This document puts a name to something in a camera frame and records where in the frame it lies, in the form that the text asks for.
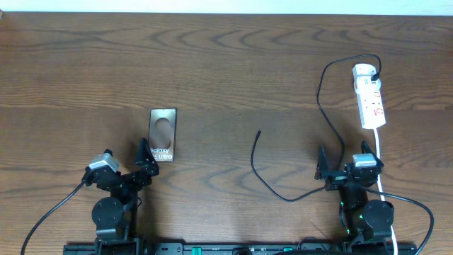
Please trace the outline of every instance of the electrical socket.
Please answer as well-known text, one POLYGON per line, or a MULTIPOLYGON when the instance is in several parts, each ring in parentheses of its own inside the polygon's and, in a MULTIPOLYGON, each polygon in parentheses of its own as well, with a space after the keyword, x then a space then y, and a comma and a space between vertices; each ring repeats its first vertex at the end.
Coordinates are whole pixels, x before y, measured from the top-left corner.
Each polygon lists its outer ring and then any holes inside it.
POLYGON ((380 79, 371 80, 371 77, 376 74, 376 68, 370 64, 356 64, 352 74, 362 128, 375 129, 384 125, 386 121, 380 91, 381 81, 380 79))

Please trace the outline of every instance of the white wall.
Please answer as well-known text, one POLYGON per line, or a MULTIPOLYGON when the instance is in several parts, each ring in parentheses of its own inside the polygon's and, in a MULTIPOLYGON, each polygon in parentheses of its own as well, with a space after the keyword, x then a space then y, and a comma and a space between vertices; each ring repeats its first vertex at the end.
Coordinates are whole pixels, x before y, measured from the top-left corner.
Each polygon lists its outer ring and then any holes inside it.
POLYGON ((453 15, 453 0, 0 0, 3 11, 453 15))

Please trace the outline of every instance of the power outlet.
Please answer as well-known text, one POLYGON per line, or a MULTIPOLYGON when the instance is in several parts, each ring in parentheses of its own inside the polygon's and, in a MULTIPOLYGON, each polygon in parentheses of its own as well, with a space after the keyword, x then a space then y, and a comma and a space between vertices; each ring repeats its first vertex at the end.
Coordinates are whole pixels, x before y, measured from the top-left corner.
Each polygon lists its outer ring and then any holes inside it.
POLYGON ((379 79, 371 80, 372 76, 376 74, 376 68, 370 64, 356 64, 352 73, 362 128, 375 129, 384 125, 386 123, 384 106, 379 90, 381 81, 379 79))

